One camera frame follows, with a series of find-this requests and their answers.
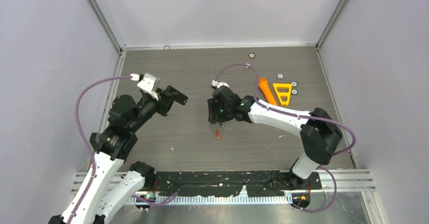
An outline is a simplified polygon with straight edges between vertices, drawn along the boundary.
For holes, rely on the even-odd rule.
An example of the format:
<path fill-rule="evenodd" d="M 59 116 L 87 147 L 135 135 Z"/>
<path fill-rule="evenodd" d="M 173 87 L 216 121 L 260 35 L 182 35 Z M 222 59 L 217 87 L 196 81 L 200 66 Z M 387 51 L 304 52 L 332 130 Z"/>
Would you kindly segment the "black remote control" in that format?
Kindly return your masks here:
<path fill-rule="evenodd" d="M 172 98 L 175 102 L 181 105 L 186 105 L 186 103 L 188 102 L 188 97 L 176 88 L 172 87 L 171 85 L 169 85 L 166 90 L 168 96 Z"/>

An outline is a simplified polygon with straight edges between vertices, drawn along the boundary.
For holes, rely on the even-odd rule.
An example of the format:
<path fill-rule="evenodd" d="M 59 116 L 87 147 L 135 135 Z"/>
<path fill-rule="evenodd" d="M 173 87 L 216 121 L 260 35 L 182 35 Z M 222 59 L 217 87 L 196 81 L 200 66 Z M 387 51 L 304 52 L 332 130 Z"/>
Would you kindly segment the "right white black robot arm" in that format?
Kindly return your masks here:
<path fill-rule="evenodd" d="M 240 98 L 226 85 L 215 89 L 207 104 L 211 124 L 244 121 L 272 126 L 299 137 L 304 152 L 294 162 L 288 176 L 290 185 L 296 189 L 303 188 L 320 165 L 329 164 L 343 138 L 341 130 L 321 108 L 313 111 L 281 108 L 254 96 Z"/>

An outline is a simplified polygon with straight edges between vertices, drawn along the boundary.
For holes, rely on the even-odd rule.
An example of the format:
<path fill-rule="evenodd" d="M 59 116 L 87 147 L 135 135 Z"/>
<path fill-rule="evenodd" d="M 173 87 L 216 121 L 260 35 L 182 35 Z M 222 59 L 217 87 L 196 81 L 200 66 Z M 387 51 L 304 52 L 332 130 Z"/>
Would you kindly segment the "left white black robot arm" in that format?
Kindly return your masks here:
<path fill-rule="evenodd" d="M 109 111 L 109 124 L 100 134 L 93 133 L 94 162 L 71 204 L 50 223 L 110 223 L 120 208 L 138 190 L 155 186 L 154 167 L 137 161 L 109 193 L 108 185 L 125 163 L 138 138 L 136 132 L 156 113 L 166 116 L 174 103 L 185 105 L 188 97 L 172 86 L 152 92 L 141 90 L 135 102 L 130 95 L 118 96 Z"/>

